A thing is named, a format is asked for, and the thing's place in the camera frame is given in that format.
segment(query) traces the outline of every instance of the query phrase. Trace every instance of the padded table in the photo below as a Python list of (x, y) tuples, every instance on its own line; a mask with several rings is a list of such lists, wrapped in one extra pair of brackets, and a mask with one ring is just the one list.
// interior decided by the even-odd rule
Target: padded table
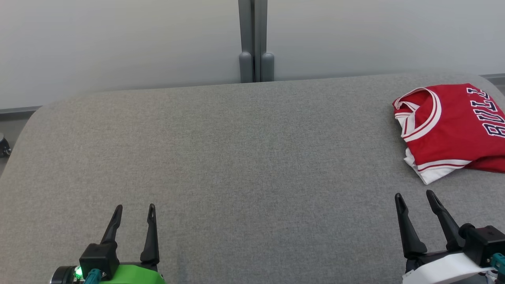
[(459, 225), (505, 231), (505, 175), (456, 170), (424, 185), (391, 103), (426, 72), (96, 93), (40, 108), (0, 178), (0, 282), (77, 265), (117, 204), (120, 261), (138, 261), (157, 207), (167, 283), (399, 283), (402, 193), (429, 251), (445, 239), (425, 191)]

